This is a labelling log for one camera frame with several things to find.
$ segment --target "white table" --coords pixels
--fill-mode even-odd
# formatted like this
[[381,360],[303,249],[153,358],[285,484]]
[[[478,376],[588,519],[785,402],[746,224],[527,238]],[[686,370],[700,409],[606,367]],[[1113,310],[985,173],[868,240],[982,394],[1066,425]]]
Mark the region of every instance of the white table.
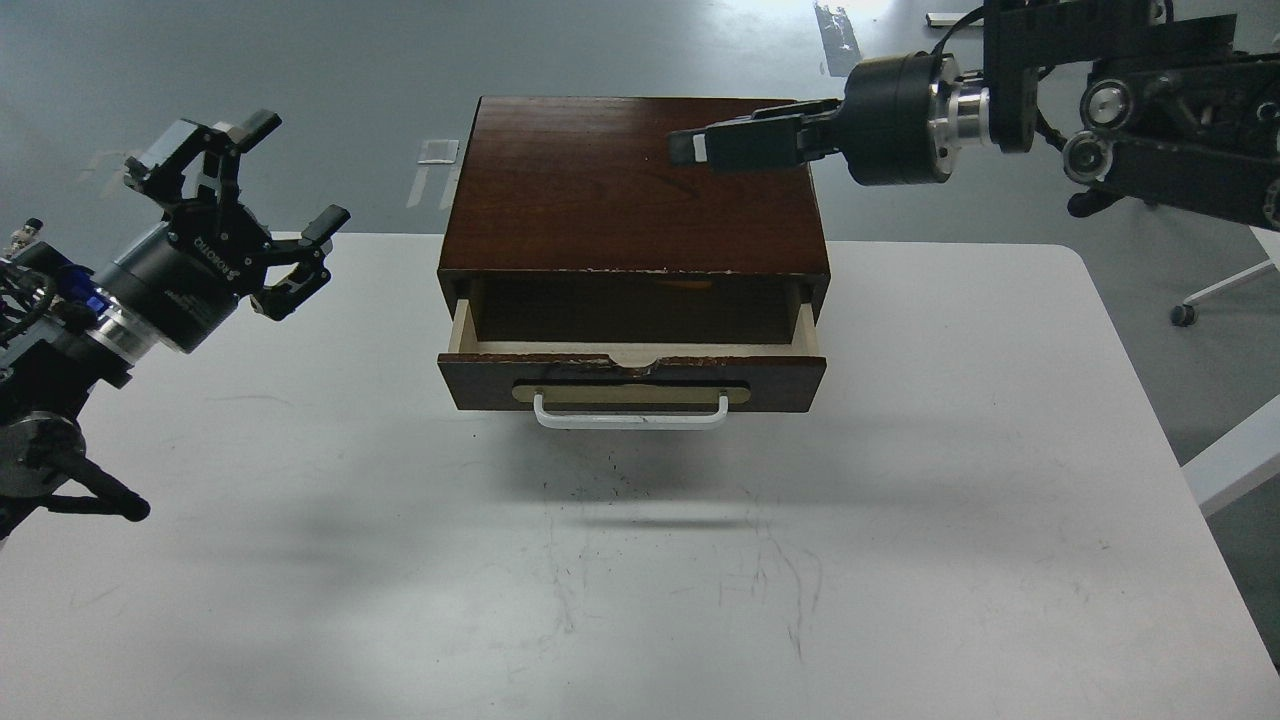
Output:
[[813,411],[667,434],[454,410],[438,238],[335,245],[96,393],[155,511],[13,534],[4,716],[1280,715],[1066,250],[833,243]]

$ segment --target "bolt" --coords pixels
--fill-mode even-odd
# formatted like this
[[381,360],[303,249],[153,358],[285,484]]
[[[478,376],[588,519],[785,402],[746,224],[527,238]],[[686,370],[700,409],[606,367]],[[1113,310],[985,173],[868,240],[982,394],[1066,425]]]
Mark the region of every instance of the bolt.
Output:
[[1160,76],[1151,81],[1151,85],[1143,91],[1147,97],[1157,97],[1166,92],[1170,92],[1178,87],[1178,79],[1172,76]]
[[1080,174],[1097,172],[1102,167],[1102,151],[1094,142],[1082,142],[1071,149],[1071,167]]
[[1124,118],[1129,110],[1129,99],[1123,87],[1108,85],[1089,95],[1089,120],[1100,126],[1110,126]]

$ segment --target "open drawer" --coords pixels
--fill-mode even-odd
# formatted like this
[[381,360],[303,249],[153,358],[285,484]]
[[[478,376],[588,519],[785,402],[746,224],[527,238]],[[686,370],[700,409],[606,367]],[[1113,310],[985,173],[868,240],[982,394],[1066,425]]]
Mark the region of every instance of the open drawer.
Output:
[[813,309],[796,313],[790,342],[567,342],[480,340],[460,300],[440,373],[462,410],[804,413],[827,368]]

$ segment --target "chair wheel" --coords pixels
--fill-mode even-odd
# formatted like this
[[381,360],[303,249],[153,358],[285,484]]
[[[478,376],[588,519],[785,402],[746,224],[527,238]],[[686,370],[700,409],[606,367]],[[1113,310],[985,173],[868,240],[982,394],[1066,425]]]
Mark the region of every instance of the chair wheel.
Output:
[[1196,324],[1196,307],[1192,305],[1179,305],[1169,313],[1169,322],[1178,325],[1179,328],[1185,328],[1187,325]]

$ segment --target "wooden top surface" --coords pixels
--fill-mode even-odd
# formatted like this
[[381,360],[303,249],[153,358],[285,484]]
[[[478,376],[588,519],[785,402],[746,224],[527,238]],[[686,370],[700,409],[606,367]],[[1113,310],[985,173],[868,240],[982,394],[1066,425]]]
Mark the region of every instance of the wooden top surface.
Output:
[[672,167],[667,133],[786,100],[484,97],[443,270],[829,273],[806,167]]

